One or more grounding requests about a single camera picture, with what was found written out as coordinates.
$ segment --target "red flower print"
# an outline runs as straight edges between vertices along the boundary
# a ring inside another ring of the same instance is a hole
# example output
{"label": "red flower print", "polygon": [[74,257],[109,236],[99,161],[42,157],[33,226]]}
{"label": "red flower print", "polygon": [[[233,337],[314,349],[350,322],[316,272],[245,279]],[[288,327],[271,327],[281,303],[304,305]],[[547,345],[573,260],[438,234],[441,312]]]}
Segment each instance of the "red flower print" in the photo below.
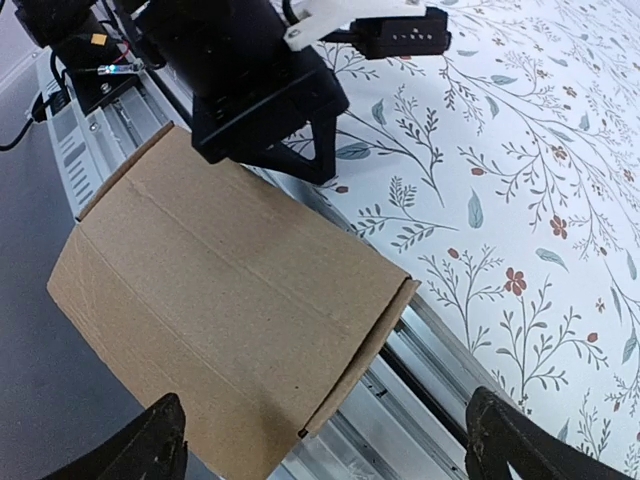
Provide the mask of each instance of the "red flower print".
{"label": "red flower print", "polygon": [[554,215],[553,219],[549,222],[551,228],[553,228],[553,234],[558,237],[562,237],[563,240],[567,239],[567,221],[562,220],[559,216]]}
{"label": "red flower print", "polygon": [[522,292],[527,289],[527,282],[524,281],[524,273],[516,272],[513,268],[507,269],[507,283],[504,284],[504,289],[507,292],[513,292],[517,297],[522,295]]}

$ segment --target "leaf print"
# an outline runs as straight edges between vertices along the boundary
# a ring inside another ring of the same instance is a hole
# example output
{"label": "leaf print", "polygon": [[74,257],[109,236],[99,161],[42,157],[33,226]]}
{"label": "leaf print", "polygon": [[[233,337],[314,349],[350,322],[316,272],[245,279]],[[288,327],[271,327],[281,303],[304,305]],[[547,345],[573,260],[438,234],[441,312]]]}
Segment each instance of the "leaf print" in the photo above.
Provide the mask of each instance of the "leaf print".
{"label": "leaf print", "polygon": [[565,422],[564,426],[558,432],[558,440],[561,442],[567,442],[567,436],[569,435],[569,419]]}
{"label": "leaf print", "polygon": [[516,82],[518,79],[505,77],[504,75],[491,75],[491,80],[496,85],[509,85],[510,83]]}
{"label": "leaf print", "polygon": [[622,306],[620,305],[620,297],[618,297],[618,292],[615,291],[613,287],[611,287],[611,296],[613,297],[613,304],[618,311],[618,316],[620,317],[620,323],[622,323]]}
{"label": "leaf print", "polygon": [[555,252],[552,252],[551,250],[547,250],[545,248],[539,248],[536,250],[536,255],[538,255],[538,257],[540,257],[540,259],[545,262],[556,263],[560,265],[562,268],[564,268],[567,272],[569,271],[569,269],[564,263],[564,260],[562,260],[560,255],[558,255]]}
{"label": "leaf print", "polygon": [[392,242],[391,246],[398,248],[400,252],[402,250],[408,250],[409,247],[415,245],[416,242],[421,242],[425,238],[429,238],[433,235],[435,228],[427,227],[424,225],[414,224],[415,228],[412,227],[402,227],[406,233],[401,233],[397,235],[399,242]]}
{"label": "leaf print", "polygon": [[629,267],[629,275],[631,275],[631,280],[636,280],[638,278],[638,269],[636,268],[636,264],[633,261],[633,257],[627,251],[627,266]]}
{"label": "leaf print", "polygon": [[480,228],[484,223],[484,214],[482,213],[482,205],[480,199],[474,190],[469,200],[469,226],[471,228]]}
{"label": "leaf print", "polygon": [[381,126],[385,126],[387,124],[387,120],[384,118],[384,105],[382,100],[376,103],[371,108],[371,113],[373,114],[373,118],[376,122],[378,122]]}
{"label": "leaf print", "polygon": [[352,143],[336,150],[336,158],[341,160],[362,160],[369,155],[371,155],[371,149],[364,142]]}
{"label": "leaf print", "polygon": [[553,133],[556,137],[558,137],[560,140],[564,140],[565,142],[573,142],[573,140],[570,137],[568,137],[566,133],[559,132],[557,130],[554,130],[553,128],[550,128],[549,131]]}
{"label": "leaf print", "polygon": [[567,61],[564,58],[549,57],[549,60],[557,63],[558,65],[562,65],[563,67],[568,67],[569,66],[569,64],[567,63]]}
{"label": "leaf print", "polygon": [[580,119],[580,125],[578,125],[585,132],[589,130],[591,125],[589,124],[589,114],[585,113]]}
{"label": "leaf print", "polygon": [[638,338],[636,337],[636,331],[631,331],[631,336],[627,340],[627,343],[624,344],[624,350],[622,351],[622,364],[624,365],[631,358],[631,354],[638,346]]}
{"label": "leaf print", "polygon": [[496,115],[500,113],[500,108],[498,107],[498,104],[491,97],[486,97],[486,99],[487,99],[487,103],[489,104],[489,108],[491,109],[491,116],[493,118],[496,118]]}
{"label": "leaf print", "polygon": [[[427,280],[426,284],[429,291],[436,297],[436,301],[444,304],[445,307],[455,307],[459,313],[462,323],[464,324],[466,346],[473,354],[482,347],[487,347],[486,335],[489,333],[488,328],[479,328],[476,338],[472,337],[471,317],[473,316],[473,306],[476,302],[485,302],[487,300],[495,302],[498,298],[504,298],[502,285],[491,285],[485,283],[485,274],[488,274],[495,268],[502,265],[503,260],[494,256],[494,248],[487,245],[480,249],[480,255],[464,250],[458,252],[449,249],[450,261],[442,259],[442,263],[436,260],[434,255],[427,257],[419,257],[418,260],[425,262],[427,273],[432,279]],[[459,289],[459,279],[466,278],[468,281],[464,289]]]}
{"label": "leaf print", "polygon": [[610,40],[611,40],[611,43],[613,43],[620,50],[622,50],[623,52],[625,51],[625,49],[622,48],[622,45],[620,45],[620,43],[618,43],[618,41],[615,38],[611,37]]}
{"label": "leaf print", "polygon": [[583,454],[599,461],[602,453],[609,446],[609,438],[611,437],[611,419],[602,419],[602,429],[597,426],[598,408],[588,408],[589,395],[591,389],[587,390],[582,400],[582,407],[578,410],[580,419],[578,420],[578,435],[582,436],[580,445],[577,449]]}

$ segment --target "floral wallpaper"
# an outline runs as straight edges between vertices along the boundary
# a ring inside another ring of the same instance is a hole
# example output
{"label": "floral wallpaper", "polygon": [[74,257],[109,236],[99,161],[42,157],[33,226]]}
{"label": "floral wallpaper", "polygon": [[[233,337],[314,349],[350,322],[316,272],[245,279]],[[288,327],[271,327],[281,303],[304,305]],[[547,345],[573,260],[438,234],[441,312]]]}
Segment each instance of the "floral wallpaper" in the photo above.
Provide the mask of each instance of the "floral wallpaper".
{"label": "floral wallpaper", "polygon": [[525,414],[638,478],[640,18],[617,0],[434,4],[443,57],[318,46],[352,105],[317,192],[423,281]]}

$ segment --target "white bracket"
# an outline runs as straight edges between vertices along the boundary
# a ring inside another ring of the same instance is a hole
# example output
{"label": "white bracket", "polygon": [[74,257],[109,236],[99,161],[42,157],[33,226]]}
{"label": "white bracket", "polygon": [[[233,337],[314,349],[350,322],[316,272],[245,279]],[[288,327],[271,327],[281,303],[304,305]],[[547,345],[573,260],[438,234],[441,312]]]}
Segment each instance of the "white bracket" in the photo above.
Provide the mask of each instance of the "white bracket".
{"label": "white bracket", "polygon": [[289,27],[284,40],[297,52],[359,18],[419,17],[421,0],[306,0],[294,7],[300,22]]}

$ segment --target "black cable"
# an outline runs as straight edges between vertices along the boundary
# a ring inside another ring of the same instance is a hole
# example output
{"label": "black cable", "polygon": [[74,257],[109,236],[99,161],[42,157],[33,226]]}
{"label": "black cable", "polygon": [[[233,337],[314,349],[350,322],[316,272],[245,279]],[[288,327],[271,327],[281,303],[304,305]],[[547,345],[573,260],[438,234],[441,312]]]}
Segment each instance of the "black cable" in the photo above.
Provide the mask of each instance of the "black cable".
{"label": "black cable", "polygon": [[358,43],[360,41],[360,35],[350,30],[336,30],[329,35],[321,39],[323,42],[328,43]]}
{"label": "black cable", "polygon": [[53,74],[53,78],[58,84],[58,87],[60,87],[60,91],[62,92],[62,95],[64,95],[66,102],[69,103],[71,101],[71,97],[69,96],[67,86],[65,85],[64,81],[62,80],[62,77],[60,76],[60,72],[58,72],[58,66],[56,64],[57,58],[58,58],[58,55],[56,55],[55,50],[52,50],[51,57],[49,57],[49,68],[51,69],[51,73]]}
{"label": "black cable", "polygon": [[22,130],[20,130],[18,136],[9,145],[0,145],[0,152],[8,152],[9,150],[14,149],[15,146],[18,145],[27,134],[31,125],[33,125],[33,118],[27,120],[27,123],[24,124],[24,127],[22,127]]}
{"label": "black cable", "polygon": [[291,6],[291,0],[282,0],[282,13],[284,13],[284,18],[287,19],[289,25],[300,23],[300,19],[297,17],[296,13],[293,11],[293,7]]}
{"label": "black cable", "polygon": [[34,117],[38,116],[39,113],[41,113],[47,107],[49,107],[53,103],[53,99],[54,98],[55,98],[55,96],[52,96],[52,97],[49,98],[49,100],[44,102],[38,108],[36,108],[36,109],[32,108],[31,109],[31,118],[29,120],[27,120],[27,122],[24,124],[24,126],[22,127],[22,130],[20,130],[20,133],[18,133],[18,136],[15,139],[13,139],[13,141],[11,141],[11,143],[9,143],[8,145],[0,145],[0,152],[8,152],[9,150],[13,150],[16,147],[16,145],[18,145],[22,141],[24,136],[29,131],[29,128],[31,128],[31,125],[34,124],[34,122],[35,122]]}

